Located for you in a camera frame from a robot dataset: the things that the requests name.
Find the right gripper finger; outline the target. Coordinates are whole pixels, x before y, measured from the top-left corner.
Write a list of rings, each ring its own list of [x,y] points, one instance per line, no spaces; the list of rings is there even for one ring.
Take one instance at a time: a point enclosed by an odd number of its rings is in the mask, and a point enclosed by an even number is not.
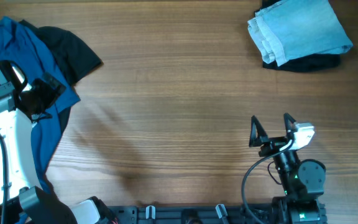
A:
[[[296,132],[296,120],[289,113],[285,113],[283,115],[283,118],[285,124],[286,137],[288,139],[293,139],[294,133]]]
[[[269,137],[256,116],[251,117],[249,147],[262,146],[269,141]]]

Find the light blue denim shorts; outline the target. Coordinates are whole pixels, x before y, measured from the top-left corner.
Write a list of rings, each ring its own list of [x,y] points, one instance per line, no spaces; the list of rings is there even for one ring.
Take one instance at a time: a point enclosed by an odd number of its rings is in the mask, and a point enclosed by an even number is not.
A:
[[[263,62],[281,66],[305,56],[339,55],[353,47],[328,0],[282,0],[247,21]]]

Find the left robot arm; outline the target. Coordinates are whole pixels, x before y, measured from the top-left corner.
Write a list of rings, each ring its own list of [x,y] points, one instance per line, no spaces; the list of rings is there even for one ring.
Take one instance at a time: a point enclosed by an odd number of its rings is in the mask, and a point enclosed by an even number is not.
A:
[[[29,83],[13,61],[0,61],[0,223],[115,223],[112,211],[91,197],[72,207],[44,192],[35,168],[31,133],[65,91],[51,74]]]

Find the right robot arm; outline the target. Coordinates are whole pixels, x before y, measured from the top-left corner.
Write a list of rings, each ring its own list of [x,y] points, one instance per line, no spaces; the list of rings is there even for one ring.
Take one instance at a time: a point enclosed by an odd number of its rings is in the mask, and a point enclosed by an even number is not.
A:
[[[270,138],[256,116],[251,117],[249,147],[259,147],[260,160],[249,168],[242,181],[242,201],[247,223],[326,223],[325,206],[318,198],[324,194],[325,165],[314,159],[301,161],[297,152],[312,140],[311,123],[299,123],[291,115],[283,115],[285,135]],[[250,172],[262,162],[272,159],[283,187],[284,196],[274,197],[269,205],[249,205],[245,184]]]

